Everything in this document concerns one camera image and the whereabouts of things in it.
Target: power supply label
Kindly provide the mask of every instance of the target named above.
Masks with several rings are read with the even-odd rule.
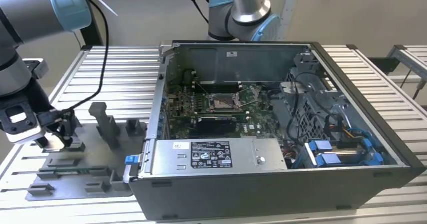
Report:
[[[232,149],[228,141],[191,143],[191,166],[199,168],[232,168]]]

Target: metal rail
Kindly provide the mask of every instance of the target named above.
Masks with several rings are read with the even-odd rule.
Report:
[[[396,58],[427,81],[427,46],[396,45],[387,57]]]
[[[366,56],[346,46],[324,46],[367,100],[387,120],[402,140],[427,166],[427,113],[396,84],[386,77]],[[57,108],[71,106],[88,96],[99,84],[103,47],[80,52],[51,100]],[[105,101],[116,120],[140,118],[148,121],[159,70],[155,47],[112,47],[105,73],[105,86],[96,101]],[[93,123],[87,114],[89,104],[76,114],[83,123]],[[25,189],[35,172],[45,162],[37,146],[16,145],[0,166],[0,219],[61,223],[144,223],[148,222],[133,196],[120,198],[25,201]],[[427,173],[400,189],[384,190],[358,210],[196,220],[188,224],[320,223],[384,224],[422,223],[427,220]]]

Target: sticker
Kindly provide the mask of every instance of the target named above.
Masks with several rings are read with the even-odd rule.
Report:
[[[232,150],[228,141],[191,143],[192,168],[232,168],[232,161]]]
[[[237,57],[237,52],[236,51],[228,51],[227,52],[227,57],[228,58],[236,58]]]
[[[173,142],[175,150],[189,150],[189,142]]]

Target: yellow wire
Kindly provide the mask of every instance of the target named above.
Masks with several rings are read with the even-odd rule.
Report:
[[[347,135],[351,137],[351,138],[355,138],[355,136],[343,128],[342,129],[344,131],[344,133],[347,133]]]

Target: circuit board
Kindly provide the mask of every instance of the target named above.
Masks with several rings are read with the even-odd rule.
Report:
[[[168,138],[284,139],[261,85],[173,85],[167,91]]]

